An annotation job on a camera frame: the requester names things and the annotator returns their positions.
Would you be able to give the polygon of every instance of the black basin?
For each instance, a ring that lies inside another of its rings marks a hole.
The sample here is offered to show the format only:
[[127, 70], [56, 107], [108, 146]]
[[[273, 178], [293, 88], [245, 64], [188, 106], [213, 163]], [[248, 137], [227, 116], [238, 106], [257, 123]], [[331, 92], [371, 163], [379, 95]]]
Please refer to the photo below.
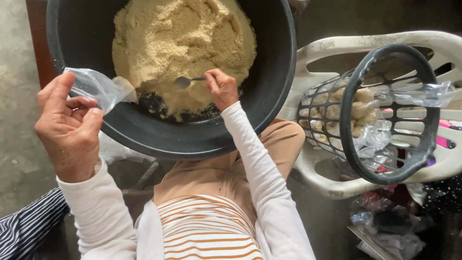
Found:
[[[257, 134], [281, 109], [292, 84], [296, 40], [286, 0], [239, 0], [252, 21], [257, 56], [242, 83], [241, 103]], [[116, 76], [112, 63], [113, 19], [128, 0], [49, 0], [47, 36], [56, 69], [91, 68]], [[142, 108], [119, 103], [102, 131], [119, 143], [157, 158], [200, 160], [236, 149], [220, 117], [185, 123], [159, 120]]]

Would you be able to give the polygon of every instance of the beige powder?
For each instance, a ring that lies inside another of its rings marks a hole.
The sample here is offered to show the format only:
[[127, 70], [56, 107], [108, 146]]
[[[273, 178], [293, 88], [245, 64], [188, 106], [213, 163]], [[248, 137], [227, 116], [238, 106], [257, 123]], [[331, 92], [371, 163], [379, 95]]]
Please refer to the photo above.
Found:
[[235, 0], [131, 0], [114, 23], [117, 75], [139, 93], [161, 96], [179, 120], [181, 112], [201, 113], [212, 97], [201, 81], [174, 87], [177, 77], [220, 68], [240, 85], [256, 56], [255, 34]]

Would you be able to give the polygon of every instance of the white plastic chair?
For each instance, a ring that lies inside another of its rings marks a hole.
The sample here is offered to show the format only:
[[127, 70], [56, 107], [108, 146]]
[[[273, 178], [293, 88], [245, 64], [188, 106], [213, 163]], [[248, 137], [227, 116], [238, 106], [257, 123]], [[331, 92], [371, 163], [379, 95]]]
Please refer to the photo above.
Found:
[[[434, 56], [429, 63], [433, 69], [448, 62], [454, 64], [451, 71], [437, 77], [438, 83], [450, 80], [462, 86], [462, 38], [456, 35], [440, 31], [411, 31], [375, 36], [330, 37], [315, 41], [297, 51], [297, 65], [292, 87], [278, 117], [296, 121], [298, 104], [303, 93], [308, 88], [338, 75], [332, 72], [311, 73], [306, 69], [307, 64], [332, 55], [367, 52], [392, 43], [432, 49]], [[398, 111], [398, 116], [402, 118], [423, 118], [425, 114], [425, 110]], [[440, 119], [462, 121], [462, 89], [457, 89], [449, 106], [441, 110]], [[400, 128], [418, 131], [412, 125], [400, 126]], [[438, 136], [453, 141], [456, 147], [445, 149], [437, 146], [433, 153], [436, 163], [420, 169], [404, 183], [442, 180], [462, 171], [462, 131], [440, 126]], [[412, 140], [400, 141], [412, 143]], [[294, 164], [294, 169], [299, 172], [298, 180], [331, 199], [349, 198], [381, 187], [361, 178], [339, 182], [319, 175], [315, 171], [316, 163], [333, 156], [328, 151], [313, 149], [311, 144], [305, 142]]]

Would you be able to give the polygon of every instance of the spoon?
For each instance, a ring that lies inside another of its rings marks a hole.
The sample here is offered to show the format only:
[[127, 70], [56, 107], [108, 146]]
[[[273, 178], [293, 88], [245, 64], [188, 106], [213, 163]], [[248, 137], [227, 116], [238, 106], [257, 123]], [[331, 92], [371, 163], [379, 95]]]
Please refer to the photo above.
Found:
[[191, 81], [193, 80], [205, 80], [205, 77], [200, 77], [200, 78], [193, 78], [193, 79], [188, 79], [187, 77], [178, 77], [176, 78], [175, 82], [173, 84], [180, 89], [187, 88], [189, 85], [191, 85]]

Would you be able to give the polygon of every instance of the blue and white striped cloth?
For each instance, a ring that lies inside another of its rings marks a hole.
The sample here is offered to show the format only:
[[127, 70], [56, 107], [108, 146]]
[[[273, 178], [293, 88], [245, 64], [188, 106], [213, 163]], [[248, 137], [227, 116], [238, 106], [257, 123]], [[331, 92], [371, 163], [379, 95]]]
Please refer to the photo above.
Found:
[[55, 188], [9, 216], [0, 218], [0, 260], [26, 260], [51, 229], [69, 212], [62, 191]]

